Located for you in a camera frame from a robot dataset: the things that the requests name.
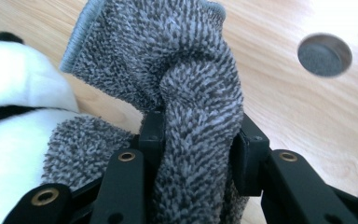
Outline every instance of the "hole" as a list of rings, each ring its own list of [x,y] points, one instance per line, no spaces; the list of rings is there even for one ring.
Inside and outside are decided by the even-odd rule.
[[[324,219],[326,219],[329,223],[332,223],[332,224],[342,224],[341,219],[334,215],[326,214],[326,215],[324,215]]]
[[[284,161],[297,161],[297,156],[290,152],[282,152],[279,156]]]
[[[345,72],[352,61],[348,45],[336,36],[311,35],[305,38],[297,52],[301,65],[319,77],[335,77]]]
[[[52,203],[58,198],[59,194],[58,190],[54,188],[39,190],[32,198],[31,204],[35,206],[43,206]]]
[[[118,156],[120,161],[132,161],[135,158],[135,154],[132,152],[123,152]]]
[[[109,224],[119,224],[123,221],[124,217],[121,213],[114,213],[108,219]]]

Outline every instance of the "heathered gray fabric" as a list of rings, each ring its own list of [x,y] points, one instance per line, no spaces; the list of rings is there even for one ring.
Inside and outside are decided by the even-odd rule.
[[[42,180],[79,189],[101,177],[114,151],[129,148],[132,138],[94,117],[67,120],[50,137]]]
[[[242,95],[222,37],[224,9],[202,0],[95,2],[82,12],[74,30],[81,35],[71,38],[61,68],[144,113],[165,108],[152,223],[239,223],[246,198],[233,188],[228,152],[241,127]],[[49,162],[57,159],[51,154]]]

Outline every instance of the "wooden surface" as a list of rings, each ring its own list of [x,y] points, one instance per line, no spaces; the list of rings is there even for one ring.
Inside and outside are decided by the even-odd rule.
[[[85,0],[0,0],[0,31],[10,31],[49,56],[55,66]],[[272,148],[302,154],[327,184],[358,194],[358,0],[222,1],[224,35],[238,63],[245,112]],[[316,77],[299,63],[297,48],[308,35],[329,33],[351,49],[341,76]],[[141,115],[75,78],[82,111],[137,132]],[[257,199],[243,223],[265,223]]]

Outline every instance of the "black strap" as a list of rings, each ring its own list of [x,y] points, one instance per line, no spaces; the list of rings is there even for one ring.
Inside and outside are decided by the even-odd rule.
[[[45,107],[32,107],[23,105],[4,105],[0,106],[0,119],[7,119],[12,116],[28,113],[33,110],[42,109]]]

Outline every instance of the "light wood tabletop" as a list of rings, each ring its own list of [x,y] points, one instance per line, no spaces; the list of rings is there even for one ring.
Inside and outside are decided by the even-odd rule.
[[[271,148],[303,155],[324,181],[358,195],[358,0],[220,1],[224,37],[237,61],[244,111]],[[58,67],[85,0],[0,1],[0,31],[22,37]],[[305,38],[332,35],[349,47],[349,68],[319,77],[300,63]],[[138,132],[141,114],[64,74],[81,110]],[[265,223],[252,199],[242,223]]]

